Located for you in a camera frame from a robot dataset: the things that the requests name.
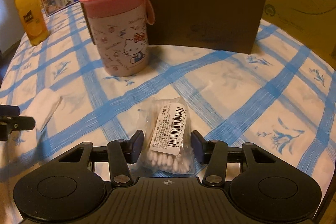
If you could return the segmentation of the cotton swab bag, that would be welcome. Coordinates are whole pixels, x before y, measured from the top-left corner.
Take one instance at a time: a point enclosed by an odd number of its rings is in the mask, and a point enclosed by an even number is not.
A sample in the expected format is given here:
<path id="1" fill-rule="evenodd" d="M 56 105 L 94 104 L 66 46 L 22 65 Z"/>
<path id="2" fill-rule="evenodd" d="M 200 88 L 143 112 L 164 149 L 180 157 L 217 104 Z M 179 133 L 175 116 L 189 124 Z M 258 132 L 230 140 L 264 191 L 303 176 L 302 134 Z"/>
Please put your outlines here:
<path id="1" fill-rule="evenodd" d="M 182 97 L 149 98 L 142 103 L 139 118 L 139 127 L 144 133 L 140 154 L 142 166 L 154 172 L 193 174 L 195 163 L 186 101 Z"/>

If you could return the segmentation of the white tissue pad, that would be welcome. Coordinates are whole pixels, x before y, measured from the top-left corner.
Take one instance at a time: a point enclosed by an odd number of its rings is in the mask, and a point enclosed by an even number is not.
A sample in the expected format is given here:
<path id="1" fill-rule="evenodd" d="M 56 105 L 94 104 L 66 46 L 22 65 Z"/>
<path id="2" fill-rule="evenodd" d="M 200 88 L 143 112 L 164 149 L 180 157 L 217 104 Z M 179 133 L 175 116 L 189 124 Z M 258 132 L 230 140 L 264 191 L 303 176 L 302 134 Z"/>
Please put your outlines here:
<path id="1" fill-rule="evenodd" d="M 42 132 L 50 118 L 58 108 L 62 97 L 51 89 L 41 90 L 23 112 L 24 116 L 33 117 L 35 129 Z"/>

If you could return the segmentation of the blue checked tablecloth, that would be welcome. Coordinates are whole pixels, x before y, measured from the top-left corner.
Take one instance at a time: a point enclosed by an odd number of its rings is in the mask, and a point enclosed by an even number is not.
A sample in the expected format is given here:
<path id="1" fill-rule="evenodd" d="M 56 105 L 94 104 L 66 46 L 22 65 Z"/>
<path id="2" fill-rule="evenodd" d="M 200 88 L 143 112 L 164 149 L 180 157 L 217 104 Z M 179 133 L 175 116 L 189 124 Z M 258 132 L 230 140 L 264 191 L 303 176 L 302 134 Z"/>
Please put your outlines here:
<path id="1" fill-rule="evenodd" d="M 62 98 L 42 131 L 1 143 L 1 223 L 19 223 L 13 188 L 77 144 L 130 137 L 147 98 L 182 97 L 191 128 L 230 146 L 256 143 L 312 176 L 326 192 L 335 169 L 335 70 L 283 30 L 261 21 L 250 55 L 202 48 L 151 49 L 141 73 L 106 73 L 79 4 L 46 20 L 51 34 L 24 36 L 1 85 L 1 103 L 26 110 L 43 89 Z"/>

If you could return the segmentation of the orange juice bottle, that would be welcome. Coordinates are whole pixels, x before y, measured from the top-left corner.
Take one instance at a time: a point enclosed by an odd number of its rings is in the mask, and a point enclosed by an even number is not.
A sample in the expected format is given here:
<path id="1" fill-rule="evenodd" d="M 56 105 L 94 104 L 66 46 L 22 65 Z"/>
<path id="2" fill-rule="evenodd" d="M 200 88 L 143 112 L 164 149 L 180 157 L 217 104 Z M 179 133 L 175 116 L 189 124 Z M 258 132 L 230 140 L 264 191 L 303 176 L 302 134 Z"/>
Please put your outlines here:
<path id="1" fill-rule="evenodd" d="M 32 46 L 37 46 L 49 36 L 42 14 L 40 0 L 15 0 L 19 18 Z"/>

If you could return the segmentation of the pink Hello Kitty canister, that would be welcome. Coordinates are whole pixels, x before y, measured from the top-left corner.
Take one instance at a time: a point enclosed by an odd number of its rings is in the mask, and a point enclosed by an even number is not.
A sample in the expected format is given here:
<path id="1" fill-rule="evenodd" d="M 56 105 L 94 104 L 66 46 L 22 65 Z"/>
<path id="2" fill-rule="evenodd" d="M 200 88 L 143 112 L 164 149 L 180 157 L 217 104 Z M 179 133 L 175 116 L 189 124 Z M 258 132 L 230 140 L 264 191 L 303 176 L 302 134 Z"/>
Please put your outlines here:
<path id="1" fill-rule="evenodd" d="M 148 64 L 147 26 L 155 23 L 150 0 L 80 0 L 108 74 L 126 77 Z"/>

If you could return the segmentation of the brown open shoe box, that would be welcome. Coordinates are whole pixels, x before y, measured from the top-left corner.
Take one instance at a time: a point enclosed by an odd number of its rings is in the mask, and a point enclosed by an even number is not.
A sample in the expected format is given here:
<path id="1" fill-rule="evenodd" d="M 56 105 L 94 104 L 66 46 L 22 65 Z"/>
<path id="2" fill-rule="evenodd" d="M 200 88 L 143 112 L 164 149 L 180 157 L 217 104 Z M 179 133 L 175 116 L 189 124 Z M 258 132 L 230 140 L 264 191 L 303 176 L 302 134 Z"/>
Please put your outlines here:
<path id="1" fill-rule="evenodd" d="M 150 0 L 151 45 L 187 46 L 250 54 L 265 0 Z"/>

